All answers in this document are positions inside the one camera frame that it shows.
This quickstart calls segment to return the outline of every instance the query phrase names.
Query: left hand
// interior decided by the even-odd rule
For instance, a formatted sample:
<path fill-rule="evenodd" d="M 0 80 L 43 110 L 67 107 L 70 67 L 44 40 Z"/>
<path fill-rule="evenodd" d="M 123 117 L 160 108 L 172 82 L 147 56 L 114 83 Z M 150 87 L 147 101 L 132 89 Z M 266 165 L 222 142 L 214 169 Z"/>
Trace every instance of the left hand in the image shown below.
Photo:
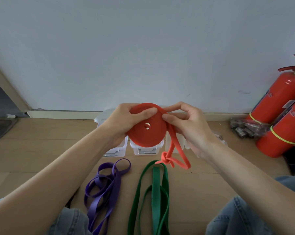
<path fill-rule="evenodd" d="M 122 103 L 113 111 L 113 113 L 100 126 L 112 133 L 112 148 L 117 147 L 126 137 L 126 133 L 137 123 L 148 119 L 156 114 L 156 108 L 143 110 L 139 114 L 131 114 L 130 109 L 138 103 Z"/>

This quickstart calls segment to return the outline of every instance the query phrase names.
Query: wooden floor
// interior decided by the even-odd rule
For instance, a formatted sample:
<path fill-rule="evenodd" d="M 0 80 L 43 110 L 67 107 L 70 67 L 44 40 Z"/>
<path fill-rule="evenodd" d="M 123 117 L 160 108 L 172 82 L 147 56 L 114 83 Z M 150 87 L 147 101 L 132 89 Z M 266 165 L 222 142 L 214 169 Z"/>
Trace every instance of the wooden floor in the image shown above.
<path fill-rule="evenodd" d="M 209 122 L 211 129 L 222 134 L 233 150 L 243 155 L 253 164 L 275 177 L 289 174 L 283 158 L 269 158 L 260 153 L 252 140 L 239 139 L 228 129 L 227 122 Z M 0 198 L 26 182 L 55 158 L 71 147 L 83 136 L 96 128 L 92 120 L 59 120 L 21 118 L 19 122 L 0 139 Z M 139 175 L 145 165 L 158 155 L 136 156 L 128 144 L 126 158 L 132 167 L 122 177 L 122 186 L 117 206 L 110 218 L 109 234 L 126 234 Z M 185 150 L 191 162 L 191 169 L 178 167 L 169 171 L 170 209 L 169 228 L 171 234 L 203 234 L 207 223 L 235 195 L 232 188 L 224 182 L 207 163 L 197 158 L 191 150 Z M 85 179 L 75 196 L 72 207 L 86 211 L 83 205 L 84 188 L 95 175 L 98 166 L 117 158 L 102 158 Z M 122 169 L 126 163 L 120 163 Z M 151 183 L 151 175 L 144 177 L 142 190 Z M 143 234 L 151 234 L 151 212 L 146 201 L 142 215 Z"/>

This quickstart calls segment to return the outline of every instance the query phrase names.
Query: fire extinguisher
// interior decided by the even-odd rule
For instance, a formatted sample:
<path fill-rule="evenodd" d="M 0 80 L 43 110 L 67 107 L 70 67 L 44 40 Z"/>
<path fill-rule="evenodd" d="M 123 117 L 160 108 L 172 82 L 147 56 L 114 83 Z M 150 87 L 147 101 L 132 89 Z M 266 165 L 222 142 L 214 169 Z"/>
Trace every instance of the fire extinguisher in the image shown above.
<path fill-rule="evenodd" d="M 277 158 L 295 145 L 295 103 L 275 120 L 267 134 L 257 142 L 265 155 Z"/>
<path fill-rule="evenodd" d="M 258 123 L 272 123 L 295 100 L 295 66 L 284 67 L 282 73 L 271 85 L 246 119 Z"/>

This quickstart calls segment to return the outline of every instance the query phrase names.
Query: plastic bag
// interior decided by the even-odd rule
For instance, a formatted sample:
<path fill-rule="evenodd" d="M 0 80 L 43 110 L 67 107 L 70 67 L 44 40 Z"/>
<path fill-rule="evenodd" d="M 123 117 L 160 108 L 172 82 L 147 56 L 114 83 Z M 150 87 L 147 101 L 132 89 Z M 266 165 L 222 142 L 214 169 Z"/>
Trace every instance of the plastic bag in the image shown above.
<path fill-rule="evenodd" d="M 269 128 L 269 124 L 260 124 L 253 120 L 230 119 L 230 129 L 240 138 L 257 138 L 264 136 Z"/>

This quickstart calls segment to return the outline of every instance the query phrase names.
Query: red resistance band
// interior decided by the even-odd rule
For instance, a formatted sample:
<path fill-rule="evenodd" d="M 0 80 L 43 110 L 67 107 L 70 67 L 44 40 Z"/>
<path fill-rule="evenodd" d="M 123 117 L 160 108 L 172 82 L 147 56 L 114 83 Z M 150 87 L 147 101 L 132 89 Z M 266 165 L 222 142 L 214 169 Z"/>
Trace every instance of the red resistance band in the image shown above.
<path fill-rule="evenodd" d="M 175 162 L 182 168 L 189 169 L 191 167 L 190 162 L 187 159 L 186 155 L 184 154 L 180 146 L 180 143 L 178 142 L 178 139 L 176 136 L 176 130 L 174 126 L 165 122 L 161 117 L 162 114 L 167 114 L 165 110 L 163 110 L 161 107 L 153 103 L 142 103 L 133 107 L 130 110 L 130 113 L 138 114 L 142 112 L 143 110 L 146 110 L 152 107 L 157 108 L 158 110 L 157 113 L 154 114 L 151 118 L 143 120 L 139 122 L 138 124 L 136 124 L 135 126 L 133 126 L 127 132 L 127 135 L 135 144 L 141 147 L 149 148 L 159 144 L 164 139 L 166 135 L 166 131 L 168 130 L 169 135 L 171 137 L 169 150 L 168 152 L 162 152 L 161 160 L 158 162 L 155 162 L 155 164 L 164 163 L 166 165 L 170 164 L 172 167 L 175 167 L 175 165 L 173 164 Z M 178 150 L 185 164 L 180 162 L 176 158 L 171 157 L 175 147 Z"/>

